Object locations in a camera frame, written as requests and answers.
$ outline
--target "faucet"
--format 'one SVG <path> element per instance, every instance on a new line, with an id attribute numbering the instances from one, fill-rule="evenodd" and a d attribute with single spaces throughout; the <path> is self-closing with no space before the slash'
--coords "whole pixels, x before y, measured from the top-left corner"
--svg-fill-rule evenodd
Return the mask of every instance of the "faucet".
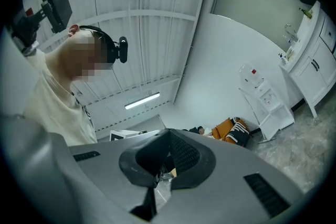
<path id="1" fill-rule="evenodd" d="M 287 27 L 292 27 L 291 25 L 285 25 L 285 31 L 290 35 L 290 37 L 295 41 L 297 42 L 299 40 L 298 38 L 298 35 L 296 34 L 295 30 L 293 29 L 294 31 L 294 34 L 290 33 L 289 31 L 287 31 Z"/>

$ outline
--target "gray floor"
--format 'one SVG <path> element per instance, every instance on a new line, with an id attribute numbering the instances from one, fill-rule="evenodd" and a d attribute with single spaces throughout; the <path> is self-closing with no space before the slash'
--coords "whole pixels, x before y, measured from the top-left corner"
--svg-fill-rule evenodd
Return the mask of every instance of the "gray floor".
<path id="1" fill-rule="evenodd" d="M 336 148 L 336 87 L 316 106 L 314 119 L 307 104 L 295 111 L 295 124 L 279 131 L 276 139 L 257 144 L 254 135 L 247 148 L 291 178 L 303 192 L 327 175 Z"/>

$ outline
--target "ceiling light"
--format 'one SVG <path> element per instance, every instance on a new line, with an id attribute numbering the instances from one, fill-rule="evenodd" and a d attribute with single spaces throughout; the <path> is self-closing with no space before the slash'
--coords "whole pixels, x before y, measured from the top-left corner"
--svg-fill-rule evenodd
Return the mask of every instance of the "ceiling light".
<path id="1" fill-rule="evenodd" d="M 155 93 L 155 94 L 152 94 L 152 95 L 150 95 L 150 96 L 147 96 L 147 97 L 145 97 L 145 98 L 142 98 L 142 99 L 140 99 L 140 100 L 137 100 L 137 101 L 135 101 L 135 102 L 133 102 L 133 103 L 130 103 L 130 104 L 125 105 L 125 108 L 126 108 L 126 109 L 131 109 L 131 108 L 133 108 L 133 107 L 135 107 L 135 106 L 137 106 L 137 105 L 140 105 L 140 104 L 146 103 L 146 102 L 148 102 L 148 101 L 151 101 L 151 100 L 153 100 L 153 99 L 155 99 L 155 98 L 157 98 L 157 97 L 159 97 L 159 96 L 160 96 L 160 93 L 157 92 L 157 93 Z"/>

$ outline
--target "white ceiling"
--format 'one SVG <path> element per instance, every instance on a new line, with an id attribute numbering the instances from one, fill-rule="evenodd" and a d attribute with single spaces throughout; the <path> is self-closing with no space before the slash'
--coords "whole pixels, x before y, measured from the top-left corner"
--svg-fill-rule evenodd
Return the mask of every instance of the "white ceiling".
<path id="1" fill-rule="evenodd" d="M 74 23 L 99 26 L 112 39 L 126 36 L 128 61 L 114 64 L 94 82 L 74 83 L 73 92 L 87 105 L 98 138 L 106 130 L 133 126 L 158 114 L 173 102 L 180 84 L 202 0 L 69 0 Z M 40 9 L 41 0 L 24 0 L 26 9 Z M 52 51 L 65 39 L 66 31 L 51 32 L 41 23 L 40 49 Z M 124 106 L 152 93 L 160 97 L 134 109 Z"/>

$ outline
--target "fluorescent light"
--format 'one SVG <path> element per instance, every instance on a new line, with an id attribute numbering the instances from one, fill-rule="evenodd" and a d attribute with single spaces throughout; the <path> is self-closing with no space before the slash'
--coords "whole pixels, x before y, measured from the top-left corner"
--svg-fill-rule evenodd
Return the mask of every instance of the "fluorescent light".
<path id="1" fill-rule="evenodd" d="M 155 94 L 152 94 L 152 95 L 150 95 L 150 96 L 147 96 L 147 97 L 145 97 L 145 98 L 142 98 L 142 99 L 140 99 L 140 100 L 137 100 L 137 101 L 135 101 L 135 102 L 133 102 L 133 103 L 130 103 L 130 104 L 125 105 L 125 108 L 126 108 L 126 109 L 131 109 L 131 108 L 133 108 L 133 107 L 135 107 L 135 106 L 137 106 L 137 105 L 140 105 L 140 104 L 146 103 L 146 102 L 148 102 L 148 101 L 151 101 L 151 100 L 153 100 L 153 99 L 155 99 L 155 98 L 157 98 L 157 97 L 159 97 L 159 96 L 160 96 L 160 93 L 157 92 L 157 93 L 155 93 Z"/>

